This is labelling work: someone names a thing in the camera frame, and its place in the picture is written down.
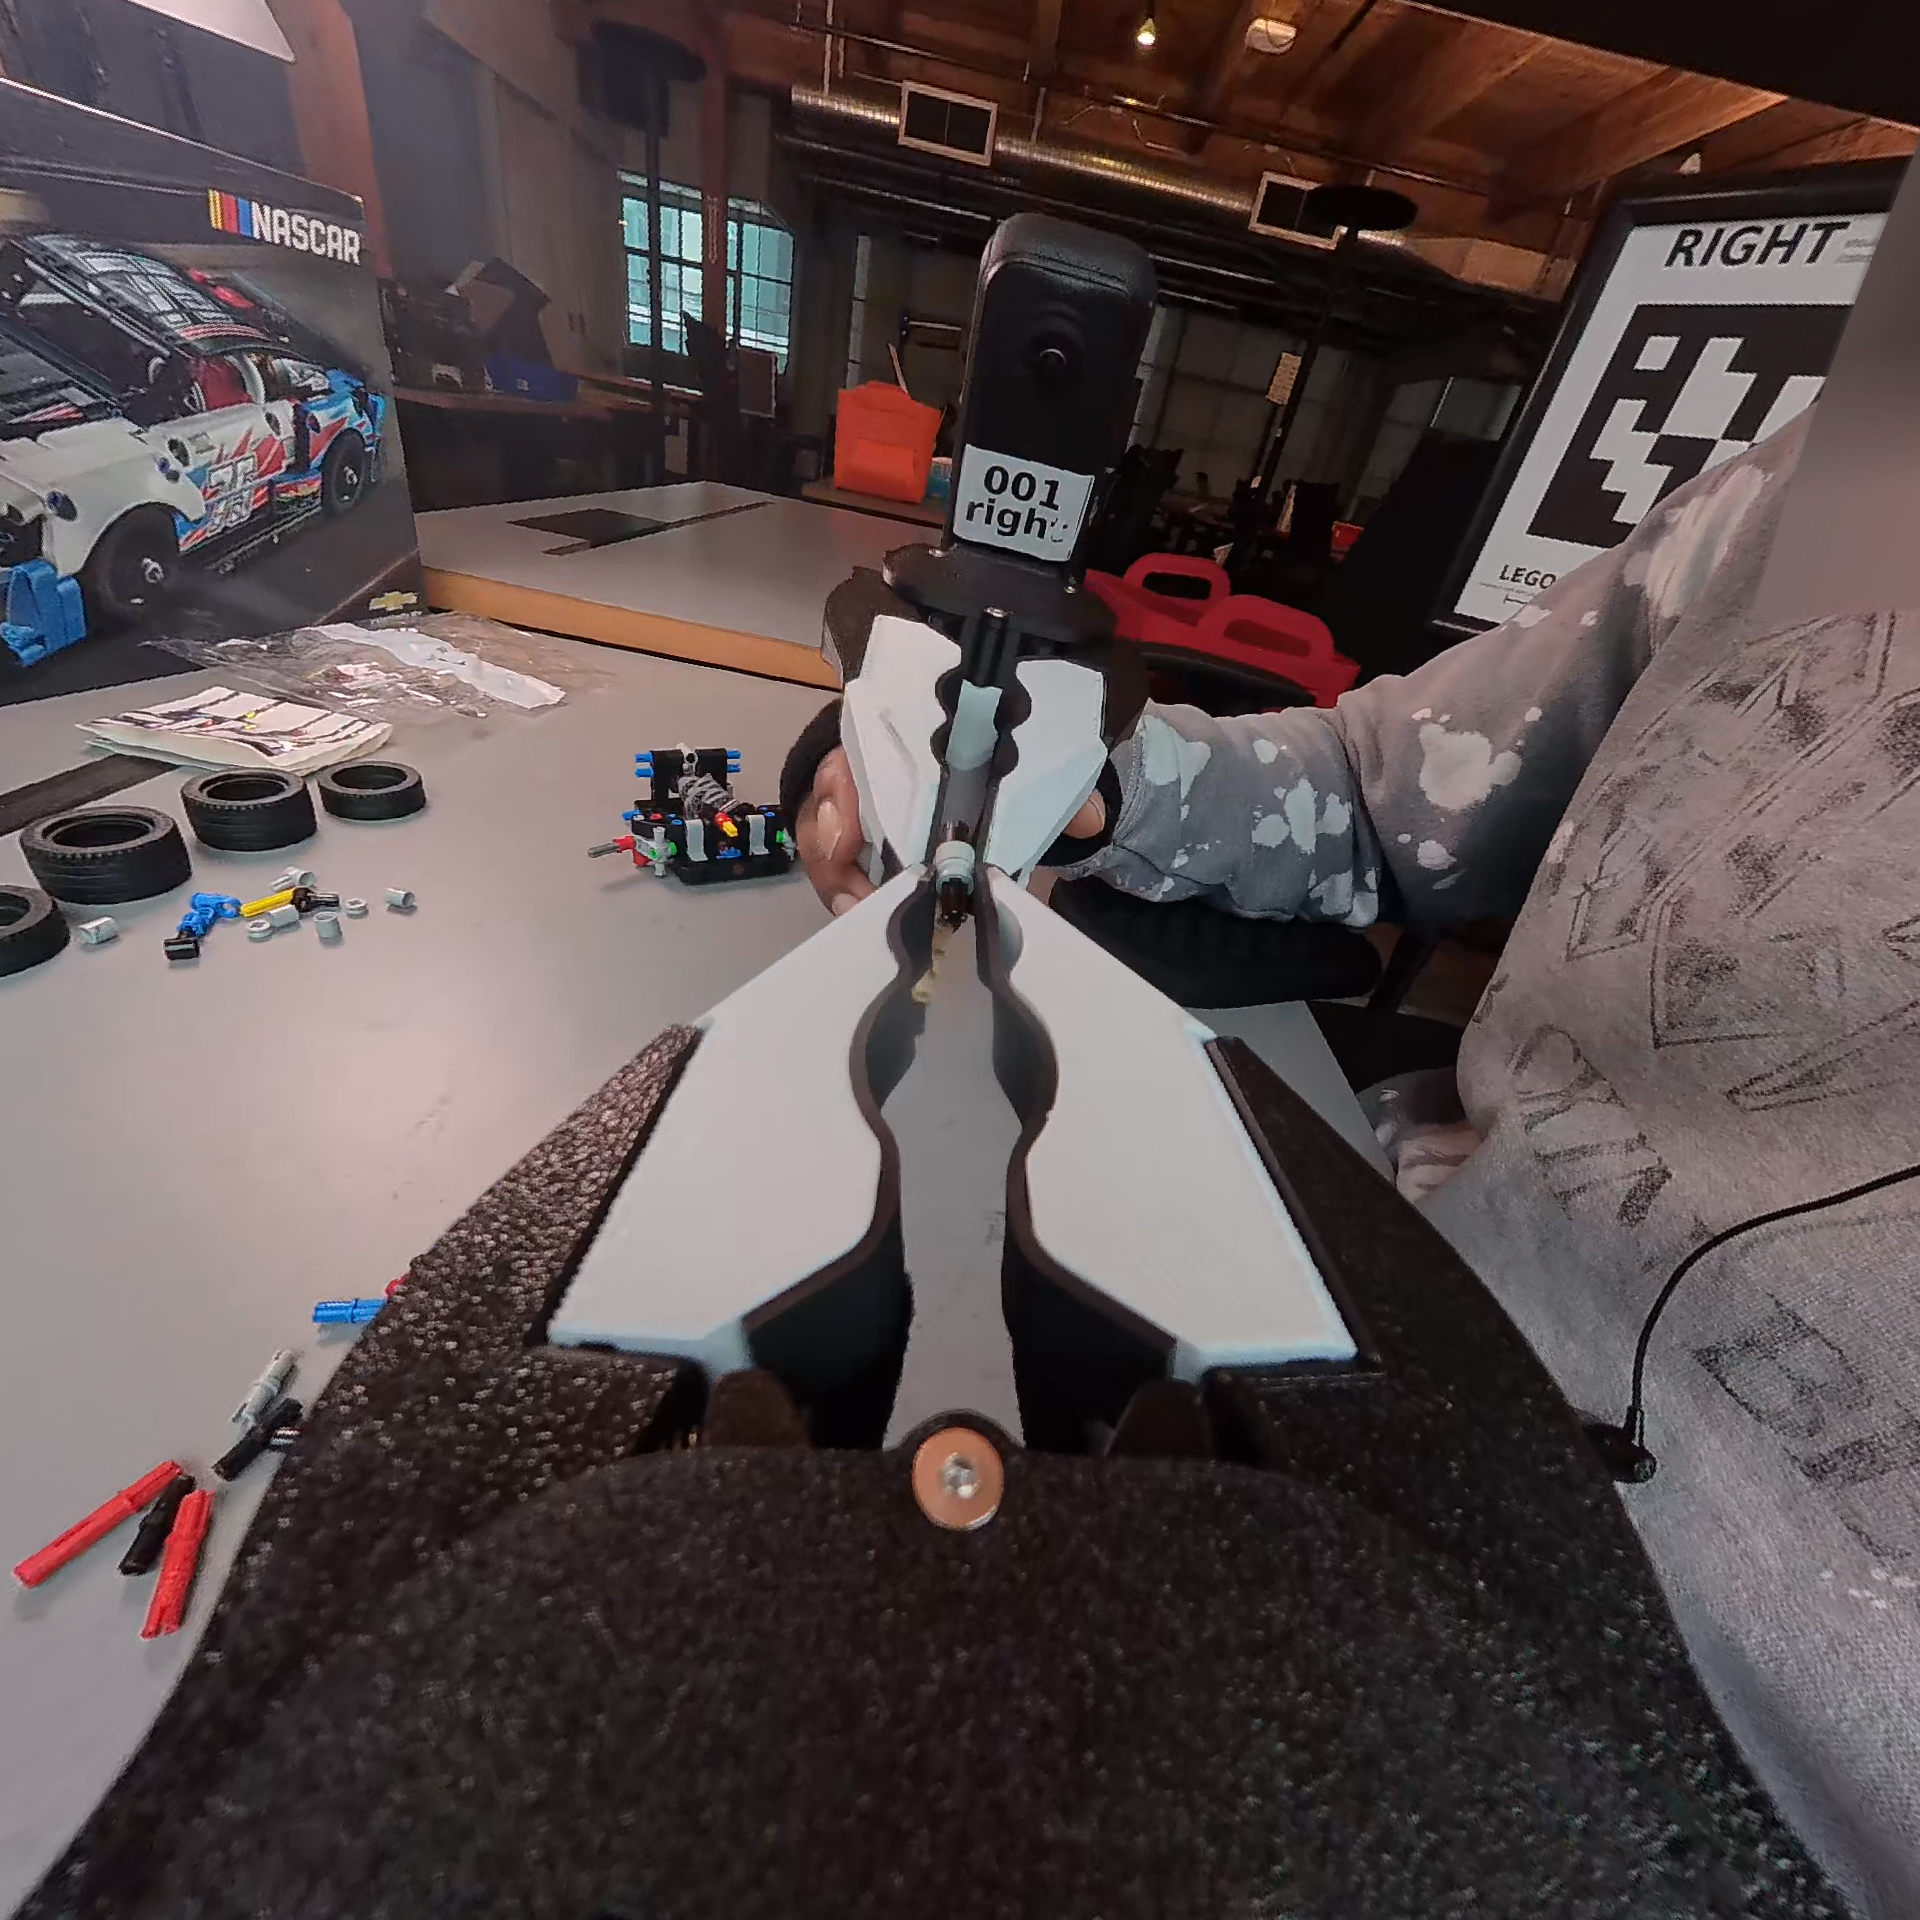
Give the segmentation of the orange plastic bin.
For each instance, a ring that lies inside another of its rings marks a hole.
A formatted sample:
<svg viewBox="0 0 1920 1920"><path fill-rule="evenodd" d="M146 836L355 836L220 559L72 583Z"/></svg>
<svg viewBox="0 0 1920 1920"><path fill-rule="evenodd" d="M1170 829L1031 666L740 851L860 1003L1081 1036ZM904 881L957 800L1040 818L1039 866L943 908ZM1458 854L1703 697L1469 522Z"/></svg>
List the orange plastic bin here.
<svg viewBox="0 0 1920 1920"><path fill-rule="evenodd" d="M833 485L920 505L950 407L916 402L901 384L869 377L835 395Z"/></svg>

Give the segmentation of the red plastic container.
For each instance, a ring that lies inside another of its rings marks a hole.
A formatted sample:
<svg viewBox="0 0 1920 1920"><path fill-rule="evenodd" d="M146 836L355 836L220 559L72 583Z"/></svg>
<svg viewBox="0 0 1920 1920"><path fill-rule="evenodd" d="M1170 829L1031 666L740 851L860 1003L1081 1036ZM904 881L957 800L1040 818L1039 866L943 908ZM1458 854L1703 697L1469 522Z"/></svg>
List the red plastic container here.
<svg viewBox="0 0 1920 1920"><path fill-rule="evenodd" d="M1191 630L1235 595L1222 566L1199 554L1140 554L1122 574L1086 567L1084 587L1102 599L1122 637L1159 627Z"/></svg>
<svg viewBox="0 0 1920 1920"><path fill-rule="evenodd" d="M1265 708L1284 689L1312 708L1336 708L1360 678L1319 616L1258 595L1215 598L1199 616L1142 611L1140 645L1170 668L1208 672Z"/></svg>

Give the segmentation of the clear plastic bag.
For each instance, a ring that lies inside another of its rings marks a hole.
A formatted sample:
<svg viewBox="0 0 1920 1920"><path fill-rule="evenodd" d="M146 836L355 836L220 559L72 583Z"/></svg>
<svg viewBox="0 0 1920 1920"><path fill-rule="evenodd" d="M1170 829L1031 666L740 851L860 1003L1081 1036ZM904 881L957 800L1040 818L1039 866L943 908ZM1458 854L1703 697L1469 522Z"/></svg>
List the clear plastic bag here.
<svg viewBox="0 0 1920 1920"><path fill-rule="evenodd" d="M531 714L592 686L562 639L460 611L327 619L269 637L163 637L149 648L226 686L382 722Z"/></svg>

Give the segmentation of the paned window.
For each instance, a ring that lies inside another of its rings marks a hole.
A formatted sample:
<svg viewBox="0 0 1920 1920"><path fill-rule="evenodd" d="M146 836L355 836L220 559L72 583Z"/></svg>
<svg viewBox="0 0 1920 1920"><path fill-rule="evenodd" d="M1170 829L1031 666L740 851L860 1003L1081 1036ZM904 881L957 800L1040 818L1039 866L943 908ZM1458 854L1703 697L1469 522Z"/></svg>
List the paned window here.
<svg viewBox="0 0 1920 1920"><path fill-rule="evenodd" d="M703 197L686 184L648 185L619 177L619 280L629 350L688 351L696 319L730 345L756 350L782 373L792 339L797 240L779 215L754 199L730 199L726 237L708 247Z"/></svg>

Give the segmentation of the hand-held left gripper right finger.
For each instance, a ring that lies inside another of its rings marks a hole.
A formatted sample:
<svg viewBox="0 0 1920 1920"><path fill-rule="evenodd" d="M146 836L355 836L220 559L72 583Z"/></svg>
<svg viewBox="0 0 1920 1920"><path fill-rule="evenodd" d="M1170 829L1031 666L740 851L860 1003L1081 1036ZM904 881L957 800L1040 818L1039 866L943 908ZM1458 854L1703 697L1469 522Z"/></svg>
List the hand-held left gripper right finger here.
<svg viewBox="0 0 1920 1920"><path fill-rule="evenodd" d="M1359 1368L1215 1030L1012 878L985 889L976 960L1017 1116L1002 1215L1017 1378Z"/></svg>

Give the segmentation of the small black chassis assembly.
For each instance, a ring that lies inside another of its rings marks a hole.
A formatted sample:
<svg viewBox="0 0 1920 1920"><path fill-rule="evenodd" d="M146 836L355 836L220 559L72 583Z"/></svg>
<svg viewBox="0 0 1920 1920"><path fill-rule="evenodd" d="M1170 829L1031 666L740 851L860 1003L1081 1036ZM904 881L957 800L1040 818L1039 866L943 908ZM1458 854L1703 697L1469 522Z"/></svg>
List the small black chassis assembly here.
<svg viewBox="0 0 1920 1920"><path fill-rule="evenodd" d="M797 869L785 809L735 789L736 747L636 752L634 775L638 797L619 813L622 833L592 846L588 859L626 859L636 871L686 889L782 878Z"/></svg>

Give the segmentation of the white board with square marker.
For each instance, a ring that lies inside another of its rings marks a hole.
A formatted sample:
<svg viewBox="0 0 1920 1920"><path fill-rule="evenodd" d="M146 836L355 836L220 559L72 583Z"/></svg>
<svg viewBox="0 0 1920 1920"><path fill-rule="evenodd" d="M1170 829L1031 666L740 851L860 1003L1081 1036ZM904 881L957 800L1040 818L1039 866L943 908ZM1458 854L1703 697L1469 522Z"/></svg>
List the white board with square marker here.
<svg viewBox="0 0 1920 1920"><path fill-rule="evenodd" d="M1908 157L1679 179L1596 221L1430 624L1516 616L1822 391Z"/></svg>

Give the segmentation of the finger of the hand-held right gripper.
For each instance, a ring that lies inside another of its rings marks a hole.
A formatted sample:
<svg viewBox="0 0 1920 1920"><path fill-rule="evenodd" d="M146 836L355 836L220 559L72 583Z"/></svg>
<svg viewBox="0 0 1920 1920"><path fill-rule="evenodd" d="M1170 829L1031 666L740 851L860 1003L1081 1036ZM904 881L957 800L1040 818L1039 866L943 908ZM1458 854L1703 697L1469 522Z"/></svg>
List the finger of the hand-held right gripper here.
<svg viewBox="0 0 1920 1920"><path fill-rule="evenodd" d="M881 889L920 869L952 826L948 800L948 738L957 693L940 693L964 666L960 645L934 627L881 614L857 668L843 689L843 747L857 797L860 869Z"/></svg>
<svg viewBox="0 0 1920 1920"><path fill-rule="evenodd" d="M1022 660L1028 708L997 747L980 854L1028 881L1108 769L1108 676L1069 660Z"/></svg>

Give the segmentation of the pile of small connector pins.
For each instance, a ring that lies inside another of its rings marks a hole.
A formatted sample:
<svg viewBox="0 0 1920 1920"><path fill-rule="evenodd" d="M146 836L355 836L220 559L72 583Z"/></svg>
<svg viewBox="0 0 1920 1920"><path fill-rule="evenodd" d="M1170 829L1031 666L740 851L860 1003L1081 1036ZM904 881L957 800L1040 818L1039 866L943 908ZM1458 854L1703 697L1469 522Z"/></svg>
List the pile of small connector pins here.
<svg viewBox="0 0 1920 1920"><path fill-rule="evenodd" d="M291 1394L296 1371L301 1356L279 1348L252 1381L232 1412L228 1448L207 1465L213 1485L186 1462L166 1455L17 1562L14 1583L37 1594L109 1534L132 1525L116 1575L155 1577L140 1634L166 1638L178 1633L213 1525L214 1493L243 1474L263 1452L279 1452L301 1435L303 1399Z"/></svg>

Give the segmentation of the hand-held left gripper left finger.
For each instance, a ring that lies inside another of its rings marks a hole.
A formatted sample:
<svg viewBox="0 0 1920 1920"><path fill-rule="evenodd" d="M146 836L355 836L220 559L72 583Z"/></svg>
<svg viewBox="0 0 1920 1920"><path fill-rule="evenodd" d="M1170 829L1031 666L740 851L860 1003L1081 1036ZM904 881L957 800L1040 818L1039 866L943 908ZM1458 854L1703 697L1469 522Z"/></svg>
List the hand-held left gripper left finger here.
<svg viewBox="0 0 1920 1920"><path fill-rule="evenodd" d="M855 1030L901 975L889 926L916 889L886 881L696 1023L548 1318L555 1346L752 1368L752 1313L855 1249L881 1188Z"/></svg>

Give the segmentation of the printed sticker sheet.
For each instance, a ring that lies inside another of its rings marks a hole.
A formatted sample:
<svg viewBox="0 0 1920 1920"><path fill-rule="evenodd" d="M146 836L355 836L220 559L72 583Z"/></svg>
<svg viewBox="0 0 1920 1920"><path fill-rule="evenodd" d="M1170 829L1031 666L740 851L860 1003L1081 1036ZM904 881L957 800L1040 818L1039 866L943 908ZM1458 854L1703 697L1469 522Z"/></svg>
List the printed sticker sheet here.
<svg viewBox="0 0 1920 1920"><path fill-rule="evenodd" d="M335 708L308 708L268 693L207 686L149 708L78 726L92 747L190 769L276 769L317 777L374 753L392 726Z"/></svg>

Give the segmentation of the person's grey patterned hoodie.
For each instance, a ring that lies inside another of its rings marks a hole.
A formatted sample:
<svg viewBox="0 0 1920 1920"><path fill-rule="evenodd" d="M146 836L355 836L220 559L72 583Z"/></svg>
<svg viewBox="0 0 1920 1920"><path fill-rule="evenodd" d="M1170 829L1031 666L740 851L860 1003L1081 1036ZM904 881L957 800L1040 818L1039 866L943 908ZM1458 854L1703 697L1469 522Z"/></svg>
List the person's grey patterned hoodie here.
<svg viewBox="0 0 1920 1920"><path fill-rule="evenodd" d="M1915 1917L1915 614L1765 627L1813 416L1518 630L1627 693L1458 1048L1434 1216L1573 1405L1748 1764L1856 1917Z"/></svg>

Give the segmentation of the grey beam with tan pins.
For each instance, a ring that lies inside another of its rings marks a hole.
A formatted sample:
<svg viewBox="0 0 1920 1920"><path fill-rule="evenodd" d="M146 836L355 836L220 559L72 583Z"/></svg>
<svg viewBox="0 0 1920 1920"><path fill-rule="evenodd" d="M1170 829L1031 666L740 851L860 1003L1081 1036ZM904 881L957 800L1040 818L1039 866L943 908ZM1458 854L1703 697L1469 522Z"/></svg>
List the grey beam with tan pins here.
<svg viewBox="0 0 1920 1920"><path fill-rule="evenodd" d="M948 874L973 878L973 890L976 890L976 846L973 846L973 836L966 826L950 826L930 854L930 889L938 886L938 878L948 878ZM934 992L940 981L940 965L943 965L943 955L948 955L957 930L934 924L934 908L930 908L930 952L928 952L923 973L916 975L916 981L909 988L909 999L916 1009L928 1009L934 1003Z"/></svg>

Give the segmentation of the grey table with wooden edge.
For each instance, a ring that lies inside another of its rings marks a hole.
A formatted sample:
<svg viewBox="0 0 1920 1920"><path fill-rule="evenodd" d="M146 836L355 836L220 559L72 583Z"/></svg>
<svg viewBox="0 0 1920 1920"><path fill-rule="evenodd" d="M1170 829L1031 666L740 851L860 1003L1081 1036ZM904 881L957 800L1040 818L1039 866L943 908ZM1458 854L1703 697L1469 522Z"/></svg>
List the grey table with wooden edge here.
<svg viewBox="0 0 1920 1920"><path fill-rule="evenodd" d="M940 528L805 496L668 483L416 513L433 611L833 689L830 592Z"/></svg>

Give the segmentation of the grey desk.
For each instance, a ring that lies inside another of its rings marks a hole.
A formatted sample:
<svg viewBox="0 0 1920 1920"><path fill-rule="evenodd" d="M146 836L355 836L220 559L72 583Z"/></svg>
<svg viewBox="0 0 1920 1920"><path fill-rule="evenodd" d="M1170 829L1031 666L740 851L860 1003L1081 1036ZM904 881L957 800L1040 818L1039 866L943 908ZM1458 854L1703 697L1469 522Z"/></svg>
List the grey desk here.
<svg viewBox="0 0 1920 1920"><path fill-rule="evenodd" d="M424 813L322 818L301 851L410 915L339 942L217 926L168 965L168 894L4 978L4 1917L153 1724L274 1459L217 1496L175 1634L140 1638L129 1525L32 1594L14 1564L161 1459L206 1468L276 1348L320 1386L348 1332L317 1298L392 1284L656 1030L827 924L804 878L681 890L588 859L636 752L736 747L765 800L822 689L574 643L535 666L557 708L395 728Z"/></svg>

